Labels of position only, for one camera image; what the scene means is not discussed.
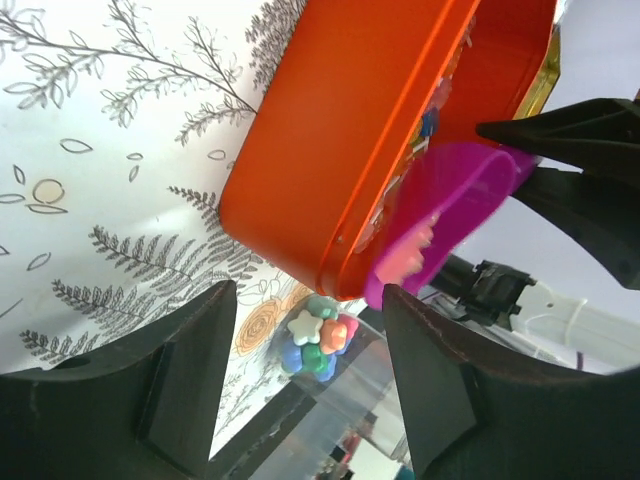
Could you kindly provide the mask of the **clear glass jar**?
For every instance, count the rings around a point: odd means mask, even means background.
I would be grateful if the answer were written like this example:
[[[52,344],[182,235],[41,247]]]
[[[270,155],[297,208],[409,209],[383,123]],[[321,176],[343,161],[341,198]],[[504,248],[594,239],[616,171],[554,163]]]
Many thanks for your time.
[[[254,478],[413,478],[389,348],[372,310],[301,289],[255,309],[247,326],[271,370],[313,404]]]

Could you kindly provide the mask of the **purple plastic scoop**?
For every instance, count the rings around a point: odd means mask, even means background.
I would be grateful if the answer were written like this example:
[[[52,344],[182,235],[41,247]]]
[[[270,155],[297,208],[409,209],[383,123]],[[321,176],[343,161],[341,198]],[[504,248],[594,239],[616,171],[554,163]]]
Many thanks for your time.
[[[364,288],[380,310],[386,284],[411,294],[431,283],[449,254],[491,217],[539,164],[506,146],[450,143],[414,161],[392,203],[383,249]]]

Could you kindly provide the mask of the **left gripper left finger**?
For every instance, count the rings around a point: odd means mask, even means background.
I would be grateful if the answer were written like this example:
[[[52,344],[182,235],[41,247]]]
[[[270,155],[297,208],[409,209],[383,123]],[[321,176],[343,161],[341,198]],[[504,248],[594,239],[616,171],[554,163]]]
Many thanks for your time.
[[[2,477],[204,478],[236,309],[223,281],[53,369],[3,375]]]

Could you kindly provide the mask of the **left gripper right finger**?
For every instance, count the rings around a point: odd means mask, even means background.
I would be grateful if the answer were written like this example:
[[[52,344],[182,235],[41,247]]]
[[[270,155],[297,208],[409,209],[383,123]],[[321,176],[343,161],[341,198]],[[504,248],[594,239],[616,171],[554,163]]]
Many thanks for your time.
[[[635,479],[639,373],[597,375],[515,352],[400,287],[383,317],[420,479]]]

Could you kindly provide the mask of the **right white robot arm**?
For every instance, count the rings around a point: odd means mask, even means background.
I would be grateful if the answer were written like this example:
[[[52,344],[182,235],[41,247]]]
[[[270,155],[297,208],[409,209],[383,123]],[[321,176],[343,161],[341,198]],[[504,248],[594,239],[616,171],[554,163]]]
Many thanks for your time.
[[[639,102],[596,98],[477,134],[566,169],[535,167],[513,197],[559,228],[625,289],[639,288]],[[562,344],[624,370],[639,364],[639,324],[571,299],[512,267],[451,256],[433,286],[462,320]]]

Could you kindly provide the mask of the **orange tin of lollipops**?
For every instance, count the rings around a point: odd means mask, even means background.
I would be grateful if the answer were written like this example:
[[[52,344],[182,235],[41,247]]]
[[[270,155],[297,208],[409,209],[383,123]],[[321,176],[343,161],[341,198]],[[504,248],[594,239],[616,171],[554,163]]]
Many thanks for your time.
[[[311,1],[224,187],[235,240],[316,292],[363,295],[356,248],[450,63],[438,143],[514,117],[547,54],[552,1]]]

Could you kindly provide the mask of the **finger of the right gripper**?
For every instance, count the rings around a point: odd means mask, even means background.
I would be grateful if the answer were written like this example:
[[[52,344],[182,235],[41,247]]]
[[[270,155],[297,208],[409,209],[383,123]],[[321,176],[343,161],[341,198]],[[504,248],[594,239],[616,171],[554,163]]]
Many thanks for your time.
[[[639,190],[537,167],[512,194],[578,243],[625,289],[639,288]]]
[[[639,102],[595,98],[520,120],[479,123],[487,140],[639,186]]]

